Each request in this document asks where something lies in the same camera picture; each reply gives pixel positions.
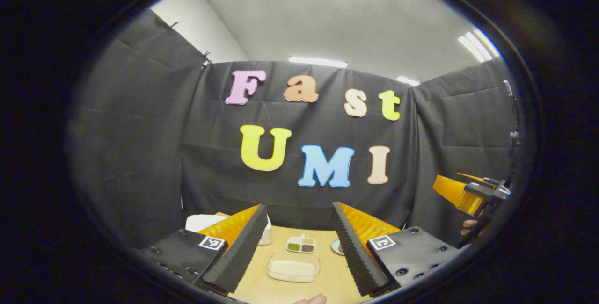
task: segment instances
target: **table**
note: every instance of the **table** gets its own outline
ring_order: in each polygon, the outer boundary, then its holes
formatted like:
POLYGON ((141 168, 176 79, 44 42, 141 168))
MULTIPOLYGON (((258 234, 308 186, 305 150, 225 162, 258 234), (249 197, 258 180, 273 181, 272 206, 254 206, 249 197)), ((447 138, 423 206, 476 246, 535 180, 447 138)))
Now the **table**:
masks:
POLYGON ((344 256, 334 253, 331 243, 337 238, 334 230, 304 230, 272 226, 272 244, 259 245, 239 283, 233 297, 251 304, 292 304, 322 293, 327 304, 356 304, 370 299, 360 296, 344 256), (309 283, 279 281, 268 276, 270 257, 279 251, 287 251, 285 245, 290 236, 316 240, 316 251, 311 255, 321 260, 321 272, 309 283))

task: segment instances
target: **ceiling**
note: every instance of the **ceiling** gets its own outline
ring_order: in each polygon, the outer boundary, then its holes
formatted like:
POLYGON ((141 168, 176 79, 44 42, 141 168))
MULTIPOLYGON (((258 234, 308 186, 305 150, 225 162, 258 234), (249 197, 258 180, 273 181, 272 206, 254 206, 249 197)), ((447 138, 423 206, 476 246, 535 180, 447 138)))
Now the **ceiling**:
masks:
POLYGON ((473 25, 440 0, 208 0, 253 61, 335 59, 387 78, 477 64, 458 42, 473 25))

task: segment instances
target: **black fabric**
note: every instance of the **black fabric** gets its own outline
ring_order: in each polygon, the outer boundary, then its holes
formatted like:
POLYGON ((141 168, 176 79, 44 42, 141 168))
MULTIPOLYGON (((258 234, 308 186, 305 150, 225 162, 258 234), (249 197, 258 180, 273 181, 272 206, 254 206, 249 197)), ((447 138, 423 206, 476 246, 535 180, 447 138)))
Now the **black fabric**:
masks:
POLYGON ((123 31, 92 69, 71 118, 73 175, 94 211, 129 245, 144 247, 180 228, 187 215, 233 214, 262 203, 274 225, 332 230, 340 201, 392 225, 418 225, 452 244, 464 215, 432 189, 437 174, 505 179, 515 121, 500 61, 411 87, 381 76, 287 62, 235 62, 202 68, 202 54, 154 13, 123 31), (244 106, 227 105, 235 70, 265 70, 244 106), (317 82, 319 99, 289 102, 291 76, 317 82), (368 113, 343 108, 347 89, 368 97, 368 113), (381 112, 379 93, 393 90, 400 119, 381 112), (240 157, 240 127, 264 127, 259 155, 272 155, 273 127, 290 129, 285 160, 271 172, 240 157), (346 188, 301 187, 304 145, 353 148, 346 188), (388 146, 382 185, 366 182, 370 146, 388 146))

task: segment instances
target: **finger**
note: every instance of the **finger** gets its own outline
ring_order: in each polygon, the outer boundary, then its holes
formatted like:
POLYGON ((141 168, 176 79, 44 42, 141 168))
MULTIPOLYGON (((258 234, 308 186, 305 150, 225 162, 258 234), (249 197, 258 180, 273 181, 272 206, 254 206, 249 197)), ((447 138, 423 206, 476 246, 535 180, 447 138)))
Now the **finger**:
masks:
POLYGON ((325 295, 318 294, 308 300, 309 304, 325 304, 327 302, 327 297, 325 295))
POLYGON ((473 227, 478 223, 477 220, 466 220, 464 221, 463 225, 464 227, 473 227))

